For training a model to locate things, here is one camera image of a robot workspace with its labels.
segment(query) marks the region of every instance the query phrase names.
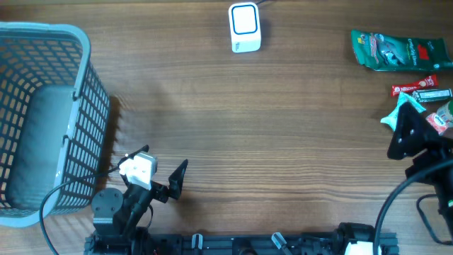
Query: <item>green bag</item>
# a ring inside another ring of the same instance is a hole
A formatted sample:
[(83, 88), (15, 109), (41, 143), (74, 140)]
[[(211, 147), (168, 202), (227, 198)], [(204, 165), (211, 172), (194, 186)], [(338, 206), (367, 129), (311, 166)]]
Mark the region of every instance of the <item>green bag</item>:
[(433, 72), (453, 68), (443, 39), (397, 38), (351, 31), (359, 64), (377, 71)]

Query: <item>basket bottom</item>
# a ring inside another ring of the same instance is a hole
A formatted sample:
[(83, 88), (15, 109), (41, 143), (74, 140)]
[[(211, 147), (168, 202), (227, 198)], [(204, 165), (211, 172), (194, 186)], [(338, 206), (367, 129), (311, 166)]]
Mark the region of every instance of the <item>basket bottom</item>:
[(33, 94), (6, 187), (13, 208), (39, 210), (54, 187), (73, 90), (73, 86), (49, 85)]

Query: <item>white box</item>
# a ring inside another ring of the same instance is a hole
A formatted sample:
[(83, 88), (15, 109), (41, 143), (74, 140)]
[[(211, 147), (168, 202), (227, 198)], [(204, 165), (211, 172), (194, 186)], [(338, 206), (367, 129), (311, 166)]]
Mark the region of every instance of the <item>white box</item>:
[(252, 2), (229, 7), (231, 49), (235, 53), (256, 51), (261, 46), (260, 14)]

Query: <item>gray laundry basket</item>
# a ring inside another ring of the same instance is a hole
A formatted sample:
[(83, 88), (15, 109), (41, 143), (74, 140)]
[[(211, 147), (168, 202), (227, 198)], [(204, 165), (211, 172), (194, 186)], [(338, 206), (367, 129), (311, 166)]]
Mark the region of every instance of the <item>gray laundry basket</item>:
[[(0, 22), (0, 225), (39, 221), (55, 186), (98, 170), (110, 101), (72, 25)], [(54, 193), (48, 214), (86, 207), (95, 179)]]

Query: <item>wooden tabletop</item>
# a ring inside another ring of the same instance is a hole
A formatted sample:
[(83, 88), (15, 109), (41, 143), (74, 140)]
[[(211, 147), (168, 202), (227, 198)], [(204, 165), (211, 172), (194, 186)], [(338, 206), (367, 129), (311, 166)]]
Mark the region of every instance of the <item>wooden tabletop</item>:
[[(91, 60), (111, 95), (103, 169), (148, 144), (156, 180), (189, 159), (183, 195), (154, 201), (153, 233), (271, 234), (373, 225), (405, 179), (409, 159), (387, 159), (392, 131), (379, 122), (396, 106), (392, 84), (425, 77), (361, 67), (350, 31), (446, 38), (453, 50), (453, 2), (272, 1), (260, 6), (257, 52), (231, 51), (231, 2), (0, 7), (3, 21), (74, 24), (91, 39)], [(453, 75), (438, 75), (441, 87)], [(118, 173), (106, 186), (124, 191)], [(384, 231), (401, 254), (451, 254), (436, 245), (415, 210), (432, 188), (411, 186), (392, 205)], [(423, 203), (448, 233), (437, 201)], [(149, 220), (149, 212), (140, 225)], [(52, 216), (60, 254), (80, 254), (91, 209)], [(39, 225), (0, 227), (1, 254), (49, 254)]]

